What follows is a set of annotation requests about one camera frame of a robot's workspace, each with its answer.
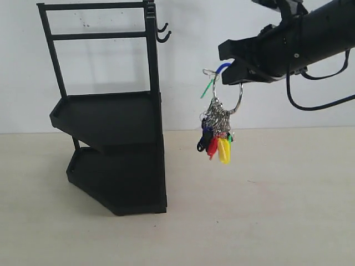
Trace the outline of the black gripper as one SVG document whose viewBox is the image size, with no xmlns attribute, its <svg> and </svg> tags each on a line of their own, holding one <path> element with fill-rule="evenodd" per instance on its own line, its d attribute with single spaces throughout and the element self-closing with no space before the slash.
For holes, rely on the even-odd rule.
<svg viewBox="0 0 355 266">
<path fill-rule="evenodd" d="M 287 72 L 300 72 L 308 65 L 303 37 L 301 23 L 281 23 L 265 26 L 256 37 L 224 41 L 218 46 L 220 60 L 241 59 L 251 61 L 251 66 L 233 61 L 222 72 L 222 83 L 272 83 Z"/>
</svg>

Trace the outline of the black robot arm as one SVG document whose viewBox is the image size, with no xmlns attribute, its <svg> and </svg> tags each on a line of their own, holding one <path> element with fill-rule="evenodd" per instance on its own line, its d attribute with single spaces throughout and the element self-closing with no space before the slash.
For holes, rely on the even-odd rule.
<svg viewBox="0 0 355 266">
<path fill-rule="evenodd" d="M 272 83 L 352 48 L 354 1 L 285 13 L 279 25 L 269 24 L 254 37 L 228 39 L 218 46 L 220 60 L 233 60 L 221 74 L 222 83 Z"/>
</svg>

